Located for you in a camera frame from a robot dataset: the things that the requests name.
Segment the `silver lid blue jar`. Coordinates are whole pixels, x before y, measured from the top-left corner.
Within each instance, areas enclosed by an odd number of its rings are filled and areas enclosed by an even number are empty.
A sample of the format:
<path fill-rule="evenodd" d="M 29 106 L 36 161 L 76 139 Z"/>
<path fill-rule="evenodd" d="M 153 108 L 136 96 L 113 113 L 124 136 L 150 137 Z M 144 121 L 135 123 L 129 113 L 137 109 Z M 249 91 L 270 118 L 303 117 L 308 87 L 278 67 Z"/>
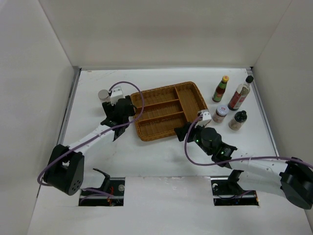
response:
<path fill-rule="evenodd" d="M 98 98 L 102 103 L 111 101 L 110 93 L 108 90 L 100 90 L 98 92 Z"/>

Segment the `red white lid jar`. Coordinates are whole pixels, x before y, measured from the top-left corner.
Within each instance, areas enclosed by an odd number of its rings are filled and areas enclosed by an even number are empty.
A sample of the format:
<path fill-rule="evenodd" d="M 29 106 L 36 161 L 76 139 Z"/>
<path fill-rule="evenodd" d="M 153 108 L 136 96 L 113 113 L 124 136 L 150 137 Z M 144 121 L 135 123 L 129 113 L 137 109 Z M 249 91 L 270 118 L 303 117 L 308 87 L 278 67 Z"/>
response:
<path fill-rule="evenodd" d="M 229 108 L 226 105 L 219 105 L 217 106 L 212 119 L 216 123 L 221 123 L 223 122 L 224 118 L 227 116 L 228 112 L 229 112 Z"/>

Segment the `green red sauce bottle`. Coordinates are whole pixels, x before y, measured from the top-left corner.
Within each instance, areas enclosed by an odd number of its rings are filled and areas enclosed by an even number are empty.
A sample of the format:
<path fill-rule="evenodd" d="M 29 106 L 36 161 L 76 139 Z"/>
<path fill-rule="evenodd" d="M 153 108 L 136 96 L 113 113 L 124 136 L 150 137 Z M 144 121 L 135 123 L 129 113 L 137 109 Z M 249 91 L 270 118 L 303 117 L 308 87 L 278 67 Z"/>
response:
<path fill-rule="evenodd" d="M 220 102 L 221 101 L 221 99 L 225 93 L 228 81 L 229 81 L 229 76 L 225 75 L 222 77 L 220 83 L 216 87 L 215 92 L 212 96 L 212 100 L 214 102 Z"/>

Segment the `black cap pepper shaker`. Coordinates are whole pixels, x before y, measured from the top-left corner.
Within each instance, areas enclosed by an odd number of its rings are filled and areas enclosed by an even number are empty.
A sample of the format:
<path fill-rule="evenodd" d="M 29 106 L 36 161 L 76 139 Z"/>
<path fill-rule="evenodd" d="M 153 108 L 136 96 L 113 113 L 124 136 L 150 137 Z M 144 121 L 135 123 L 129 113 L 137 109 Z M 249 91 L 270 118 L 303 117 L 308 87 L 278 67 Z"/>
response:
<path fill-rule="evenodd" d="M 233 119 L 230 120 L 230 122 L 228 123 L 228 126 L 230 129 L 234 131 L 238 131 L 246 122 L 246 120 L 247 120 L 247 113 L 246 111 L 242 110 L 242 111 L 237 112 L 234 115 Z"/>

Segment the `dark soy sauce bottle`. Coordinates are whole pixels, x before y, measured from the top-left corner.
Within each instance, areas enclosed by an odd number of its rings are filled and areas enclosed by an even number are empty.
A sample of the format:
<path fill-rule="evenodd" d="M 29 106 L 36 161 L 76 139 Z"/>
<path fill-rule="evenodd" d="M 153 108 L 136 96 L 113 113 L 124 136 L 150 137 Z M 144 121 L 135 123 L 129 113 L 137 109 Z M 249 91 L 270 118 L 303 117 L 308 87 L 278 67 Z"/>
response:
<path fill-rule="evenodd" d="M 228 103 L 228 108 L 232 111 L 236 111 L 240 108 L 246 97 L 250 92 L 250 85 L 253 82 L 254 77 L 249 75 L 246 77 L 245 82 L 240 84 L 234 95 L 232 96 L 231 100 Z"/>

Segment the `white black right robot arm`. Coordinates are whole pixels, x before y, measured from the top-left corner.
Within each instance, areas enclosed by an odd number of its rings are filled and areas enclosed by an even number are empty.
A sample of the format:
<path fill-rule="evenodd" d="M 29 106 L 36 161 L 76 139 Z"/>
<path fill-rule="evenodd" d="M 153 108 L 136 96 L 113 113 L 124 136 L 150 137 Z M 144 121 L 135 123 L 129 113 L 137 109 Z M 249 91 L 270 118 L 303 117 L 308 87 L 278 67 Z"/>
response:
<path fill-rule="evenodd" d="M 179 141 L 194 142 L 211 163 L 197 163 L 197 166 L 219 166 L 232 172 L 227 179 L 231 193 L 240 191 L 262 191 L 287 199 L 293 205 L 310 210 L 313 207 L 313 166 L 298 158 L 254 157 L 246 151 L 223 142 L 221 135 L 211 127 L 187 123 L 175 128 Z"/>

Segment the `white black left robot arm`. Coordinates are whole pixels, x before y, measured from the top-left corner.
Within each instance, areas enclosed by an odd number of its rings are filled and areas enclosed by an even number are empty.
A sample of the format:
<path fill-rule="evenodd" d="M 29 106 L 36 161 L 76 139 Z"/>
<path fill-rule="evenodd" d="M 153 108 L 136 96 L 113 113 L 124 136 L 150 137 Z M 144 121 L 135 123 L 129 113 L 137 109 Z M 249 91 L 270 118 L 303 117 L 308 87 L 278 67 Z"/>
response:
<path fill-rule="evenodd" d="M 87 154 L 117 140 L 136 112 L 129 95 L 119 98 L 115 104 L 103 102 L 102 106 L 106 118 L 94 131 L 71 145 L 59 144 L 53 148 L 43 173 L 46 184 L 69 196 L 74 195 L 83 185 Z"/>

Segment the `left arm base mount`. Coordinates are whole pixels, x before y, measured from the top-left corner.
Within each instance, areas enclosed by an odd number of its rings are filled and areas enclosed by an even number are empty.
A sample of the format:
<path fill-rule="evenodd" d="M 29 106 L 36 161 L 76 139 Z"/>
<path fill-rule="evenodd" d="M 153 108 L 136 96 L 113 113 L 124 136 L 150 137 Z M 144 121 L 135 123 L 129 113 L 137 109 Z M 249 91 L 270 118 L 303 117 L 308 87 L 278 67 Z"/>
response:
<path fill-rule="evenodd" d="M 91 186 L 83 187 L 80 192 L 80 207 L 121 207 L 124 205 L 125 178 L 111 177 L 109 174 L 94 168 L 95 175 L 87 176 Z"/>

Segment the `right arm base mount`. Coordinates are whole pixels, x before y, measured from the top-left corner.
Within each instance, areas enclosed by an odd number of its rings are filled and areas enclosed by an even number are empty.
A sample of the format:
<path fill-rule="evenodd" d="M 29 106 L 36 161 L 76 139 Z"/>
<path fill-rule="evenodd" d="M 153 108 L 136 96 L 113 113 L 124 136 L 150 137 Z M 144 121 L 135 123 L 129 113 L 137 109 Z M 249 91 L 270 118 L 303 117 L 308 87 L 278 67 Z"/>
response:
<path fill-rule="evenodd" d="M 210 178 L 215 206 L 259 206 L 256 191 L 243 190 L 239 186 L 239 176 L 242 172 L 233 170 L 229 176 Z"/>

